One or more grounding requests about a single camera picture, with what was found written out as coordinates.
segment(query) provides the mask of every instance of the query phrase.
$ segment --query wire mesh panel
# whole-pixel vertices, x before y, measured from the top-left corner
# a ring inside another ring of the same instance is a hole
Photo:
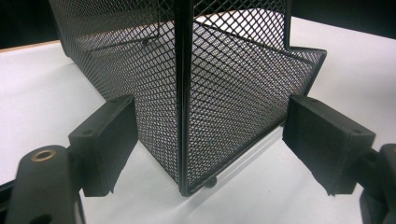
[[[284,47],[285,1],[194,5],[188,191],[196,191],[285,117],[323,52]]]
[[[324,50],[289,48],[286,0],[50,0],[65,53],[190,195],[279,125]]]

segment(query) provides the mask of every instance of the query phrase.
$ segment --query white surface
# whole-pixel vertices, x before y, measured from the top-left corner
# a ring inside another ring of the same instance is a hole
[[[326,49],[310,96],[396,142],[396,41],[292,19],[293,46]],[[67,135],[104,103],[59,44],[0,53],[0,183],[38,147]],[[328,197],[282,141],[225,185],[183,198],[140,143],[105,198],[83,198],[88,223],[361,223],[359,197]]]

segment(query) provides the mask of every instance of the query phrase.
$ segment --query screw hole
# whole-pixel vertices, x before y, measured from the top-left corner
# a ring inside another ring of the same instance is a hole
[[[50,215],[41,215],[30,221],[30,224],[50,224],[51,221],[52,217]]]
[[[53,149],[44,149],[42,151],[37,152],[33,157],[32,161],[46,161],[53,156],[55,156],[56,151]]]
[[[90,133],[92,133],[92,130],[86,130],[86,131],[82,132],[82,134],[90,134]]]

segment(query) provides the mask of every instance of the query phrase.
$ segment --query black mechanical part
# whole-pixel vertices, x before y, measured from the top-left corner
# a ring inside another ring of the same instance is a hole
[[[396,144],[381,147],[378,155],[377,174],[385,195],[388,212],[383,224],[396,223]]]
[[[16,180],[0,188],[0,215],[7,224],[85,223],[79,190],[107,195],[137,142],[134,97],[107,101],[69,139],[68,149],[47,146],[28,153]]]
[[[6,222],[6,216],[9,207],[9,201],[11,199],[11,192],[13,186],[14,186],[13,180],[0,186],[0,223]]]
[[[396,223],[396,144],[371,149],[375,134],[322,102],[290,97],[283,140],[331,195],[364,187],[364,224]]]
[[[292,95],[283,140],[328,194],[350,194],[357,181],[347,172],[371,150],[375,134],[322,102]]]
[[[21,159],[6,223],[85,223],[66,148],[42,147]]]
[[[108,101],[71,132],[69,140],[71,154],[82,158],[84,195],[106,196],[138,140],[134,97]]]

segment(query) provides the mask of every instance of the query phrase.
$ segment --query dark wall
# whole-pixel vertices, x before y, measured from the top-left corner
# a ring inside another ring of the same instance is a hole
[[[292,15],[396,39],[396,0],[293,0]],[[48,0],[0,0],[0,49],[57,38]]]
[[[0,49],[57,38],[48,0],[0,0]]]
[[[292,15],[396,39],[396,0],[293,0]]]

